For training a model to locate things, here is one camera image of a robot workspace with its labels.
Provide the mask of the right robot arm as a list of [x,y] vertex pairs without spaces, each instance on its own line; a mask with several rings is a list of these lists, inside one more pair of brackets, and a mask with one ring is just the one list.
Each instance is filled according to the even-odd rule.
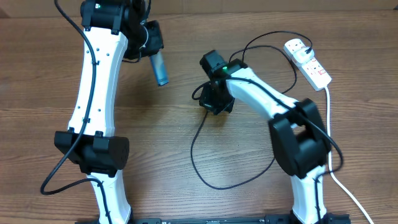
[[295,222],[324,223],[323,180],[331,143],[316,104],[297,101],[263,82],[244,62],[226,62],[215,50],[200,65],[209,77],[201,86],[200,106],[213,114],[231,112],[239,99],[264,117],[269,125],[274,158],[291,177]]

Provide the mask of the blue Galaxy smartphone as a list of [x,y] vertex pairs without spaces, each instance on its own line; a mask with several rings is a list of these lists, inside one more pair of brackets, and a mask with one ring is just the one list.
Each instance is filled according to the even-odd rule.
[[164,86],[168,84],[169,77],[165,67],[162,52],[158,51],[155,55],[150,56],[150,62],[154,71],[155,79],[158,86]]

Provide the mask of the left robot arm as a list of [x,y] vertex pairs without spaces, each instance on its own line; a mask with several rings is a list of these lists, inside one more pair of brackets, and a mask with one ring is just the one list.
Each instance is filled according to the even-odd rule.
[[57,131],[55,147],[93,186],[98,223],[132,223],[132,207],[124,189],[123,170],[129,140],[115,135],[114,102],[123,63],[150,59],[159,86],[169,81],[162,57],[160,25],[150,21],[151,2],[83,1],[81,24],[85,54],[75,109],[66,131]]

